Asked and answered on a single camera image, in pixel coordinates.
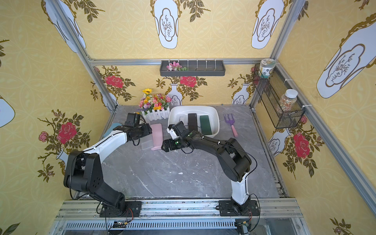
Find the white plastic storage box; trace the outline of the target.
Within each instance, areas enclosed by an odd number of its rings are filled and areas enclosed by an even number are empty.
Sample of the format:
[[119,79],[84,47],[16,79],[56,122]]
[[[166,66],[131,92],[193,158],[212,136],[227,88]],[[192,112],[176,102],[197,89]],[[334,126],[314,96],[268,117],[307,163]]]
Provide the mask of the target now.
[[168,126],[182,122],[189,130],[214,138],[220,130],[219,115],[211,106],[176,106],[172,108]]

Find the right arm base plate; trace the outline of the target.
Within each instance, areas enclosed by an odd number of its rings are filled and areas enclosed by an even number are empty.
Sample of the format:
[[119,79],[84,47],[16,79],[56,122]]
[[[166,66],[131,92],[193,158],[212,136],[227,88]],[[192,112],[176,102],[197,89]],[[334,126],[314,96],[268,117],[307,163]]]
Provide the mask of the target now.
[[221,200],[215,207],[220,212],[220,216],[259,216],[260,207],[256,200],[247,200],[240,205],[234,200]]

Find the green pencil case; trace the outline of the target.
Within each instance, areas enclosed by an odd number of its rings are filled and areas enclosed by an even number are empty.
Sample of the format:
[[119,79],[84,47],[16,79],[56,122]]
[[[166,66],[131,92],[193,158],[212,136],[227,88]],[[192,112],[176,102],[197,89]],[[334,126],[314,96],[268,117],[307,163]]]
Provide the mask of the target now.
[[200,128],[201,128],[201,133],[203,135],[211,135],[212,134],[210,119],[209,119],[208,115],[201,115],[200,116]]

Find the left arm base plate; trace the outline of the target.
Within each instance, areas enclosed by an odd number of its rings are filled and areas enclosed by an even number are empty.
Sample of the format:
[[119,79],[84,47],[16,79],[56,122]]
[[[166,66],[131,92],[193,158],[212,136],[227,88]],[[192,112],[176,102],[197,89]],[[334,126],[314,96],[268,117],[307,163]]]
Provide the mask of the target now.
[[120,210],[117,210],[116,208],[109,207],[104,205],[102,207],[102,210],[99,214],[100,217],[139,217],[142,209],[142,202],[141,201],[125,201],[121,207]]

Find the pink pencil case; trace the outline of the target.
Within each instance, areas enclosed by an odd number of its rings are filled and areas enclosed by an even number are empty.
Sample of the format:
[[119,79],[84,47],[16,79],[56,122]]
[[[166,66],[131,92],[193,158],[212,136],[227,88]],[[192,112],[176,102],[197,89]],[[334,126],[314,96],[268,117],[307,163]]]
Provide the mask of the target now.
[[163,126],[161,123],[152,124],[152,140],[153,140],[153,147],[151,148],[152,151],[160,150],[163,145]]

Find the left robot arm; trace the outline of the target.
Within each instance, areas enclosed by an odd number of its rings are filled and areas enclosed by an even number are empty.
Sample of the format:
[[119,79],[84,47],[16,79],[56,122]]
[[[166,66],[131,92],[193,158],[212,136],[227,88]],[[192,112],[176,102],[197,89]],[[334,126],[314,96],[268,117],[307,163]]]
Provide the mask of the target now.
[[83,151],[72,151],[68,156],[64,186],[88,194],[118,215],[125,214],[125,196],[105,183],[101,164],[120,146],[150,134],[152,129],[148,123],[132,127],[117,126],[107,137],[93,146]]

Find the clear pencil case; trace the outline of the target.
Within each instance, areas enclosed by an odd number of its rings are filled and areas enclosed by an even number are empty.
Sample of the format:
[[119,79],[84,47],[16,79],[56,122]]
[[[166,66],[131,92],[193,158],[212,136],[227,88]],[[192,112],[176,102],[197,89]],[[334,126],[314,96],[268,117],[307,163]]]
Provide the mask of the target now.
[[151,149],[153,146],[153,140],[141,141],[142,150]]
[[182,122],[185,126],[188,126],[188,115],[180,114],[178,122]]

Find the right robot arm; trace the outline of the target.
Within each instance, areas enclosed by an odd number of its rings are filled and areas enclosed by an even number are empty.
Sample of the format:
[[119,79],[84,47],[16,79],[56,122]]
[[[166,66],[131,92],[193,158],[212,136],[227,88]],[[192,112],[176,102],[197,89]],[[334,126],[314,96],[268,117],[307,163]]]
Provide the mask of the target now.
[[161,146],[165,152],[184,148],[201,150],[216,156],[224,174],[232,181],[231,199],[238,205],[246,203],[249,198],[246,176],[250,173],[252,160],[251,155],[236,139],[217,140],[198,132],[191,132],[185,137],[164,140]]

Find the black pencil case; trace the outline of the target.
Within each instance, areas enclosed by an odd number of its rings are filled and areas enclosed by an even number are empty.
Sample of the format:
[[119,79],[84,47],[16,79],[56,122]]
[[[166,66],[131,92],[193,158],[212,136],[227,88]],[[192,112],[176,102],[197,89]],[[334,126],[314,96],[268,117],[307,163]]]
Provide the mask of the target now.
[[196,113],[189,113],[188,114],[188,128],[192,131],[198,131],[198,124],[197,124],[197,114]]

